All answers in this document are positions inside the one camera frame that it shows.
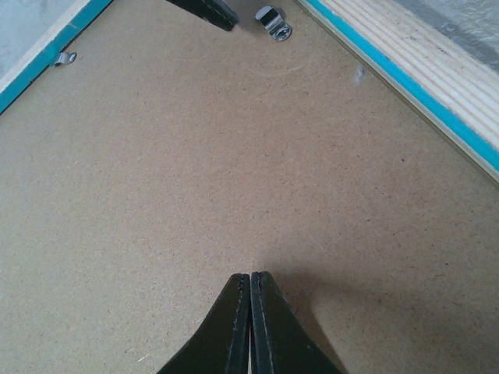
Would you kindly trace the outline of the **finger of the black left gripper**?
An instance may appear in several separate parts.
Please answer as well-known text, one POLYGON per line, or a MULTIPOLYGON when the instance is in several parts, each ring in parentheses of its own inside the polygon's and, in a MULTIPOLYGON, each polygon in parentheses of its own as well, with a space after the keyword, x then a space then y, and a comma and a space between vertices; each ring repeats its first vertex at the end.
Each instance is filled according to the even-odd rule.
POLYGON ((237 14, 222 0, 168 0, 168 2, 224 31, 232 31, 239 23, 237 14))

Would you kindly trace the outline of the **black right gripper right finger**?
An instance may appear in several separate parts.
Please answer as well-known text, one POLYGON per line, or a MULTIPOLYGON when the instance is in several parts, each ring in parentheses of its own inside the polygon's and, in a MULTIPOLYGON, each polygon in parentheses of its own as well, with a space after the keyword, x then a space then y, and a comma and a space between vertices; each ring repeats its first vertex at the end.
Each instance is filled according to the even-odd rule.
POLYGON ((340 373, 302 328, 268 272, 250 277, 252 373, 340 373))

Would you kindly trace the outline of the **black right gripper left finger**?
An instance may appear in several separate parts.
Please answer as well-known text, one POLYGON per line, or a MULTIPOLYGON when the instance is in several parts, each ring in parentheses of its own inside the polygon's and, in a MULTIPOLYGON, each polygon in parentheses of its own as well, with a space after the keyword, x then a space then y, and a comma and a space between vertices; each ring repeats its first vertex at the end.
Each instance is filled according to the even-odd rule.
POLYGON ((247 373, 250 276, 230 276, 195 334, 160 373, 247 373))

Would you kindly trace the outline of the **brown frame backing board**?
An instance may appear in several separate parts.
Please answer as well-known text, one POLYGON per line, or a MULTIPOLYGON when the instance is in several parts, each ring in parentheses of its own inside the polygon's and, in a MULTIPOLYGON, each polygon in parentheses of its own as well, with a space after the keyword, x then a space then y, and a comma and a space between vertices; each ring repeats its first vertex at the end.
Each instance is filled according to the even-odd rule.
POLYGON ((280 7, 114 2, 2 114, 2 372, 156 372, 262 270, 347 372, 497 372, 497 185, 280 7))

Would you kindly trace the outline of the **blue wooden picture frame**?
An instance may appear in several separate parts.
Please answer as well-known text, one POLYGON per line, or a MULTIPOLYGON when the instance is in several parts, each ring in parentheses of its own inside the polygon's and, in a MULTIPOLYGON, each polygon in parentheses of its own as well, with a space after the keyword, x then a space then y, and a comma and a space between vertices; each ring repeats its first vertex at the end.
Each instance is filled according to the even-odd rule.
POLYGON ((493 179, 498 74, 394 1, 299 5, 493 179))

